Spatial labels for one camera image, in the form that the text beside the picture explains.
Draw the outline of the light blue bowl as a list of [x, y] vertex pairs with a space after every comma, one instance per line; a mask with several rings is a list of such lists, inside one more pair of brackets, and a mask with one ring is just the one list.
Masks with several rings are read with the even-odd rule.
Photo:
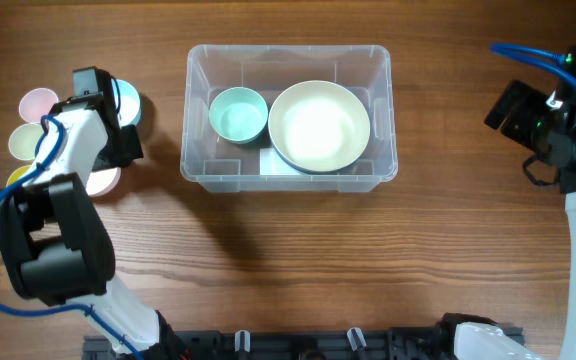
[[141, 119], [141, 98], [138, 91], [124, 80], [114, 80], [113, 91], [115, 105], [119, 109], [119, 125], [137, 125]]

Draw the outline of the pink bowl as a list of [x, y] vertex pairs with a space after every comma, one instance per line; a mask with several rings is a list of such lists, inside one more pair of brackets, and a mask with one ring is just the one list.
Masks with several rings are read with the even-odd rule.
[[103, 196], [110, 192], [119, 182], [121, 169], [100, 170], [90, 174], [86, 183], [86, 192], [90, 197]]

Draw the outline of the mint green bowl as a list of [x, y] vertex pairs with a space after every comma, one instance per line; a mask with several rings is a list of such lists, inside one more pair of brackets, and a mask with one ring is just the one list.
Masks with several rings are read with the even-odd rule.
[[209, 122], [225, 140], [246, 144], [265, 129], [269, 109], [265, 99], [246, 87], [233, 87], [219, 93], [209, 107]]

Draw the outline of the cream plate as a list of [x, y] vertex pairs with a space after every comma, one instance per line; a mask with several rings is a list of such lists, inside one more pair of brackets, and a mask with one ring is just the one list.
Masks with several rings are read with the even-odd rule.
[[310, 80], [276, 98], [268, 132], [278, 155], [291, 166], [331, 173], [360, 158], [371, 126], [366, 107], [351, 91], [333, 82]]

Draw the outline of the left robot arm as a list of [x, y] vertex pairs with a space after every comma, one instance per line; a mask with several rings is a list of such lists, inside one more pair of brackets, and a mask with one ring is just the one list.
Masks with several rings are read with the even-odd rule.
[[120, 359], [188, 359], [160, 312], [116, 275], [113, 244], [85, 185], [92, 172], [142, 157], [138, 132], [123, 126], [117, 80], [97, 67], [74, 71], [74, 95], [40, 120], [30, 169], [0, 190], [0, 253], [10, 282], [43, 310], [0, 303], [0, 312], [42, 317], [77, 312]]

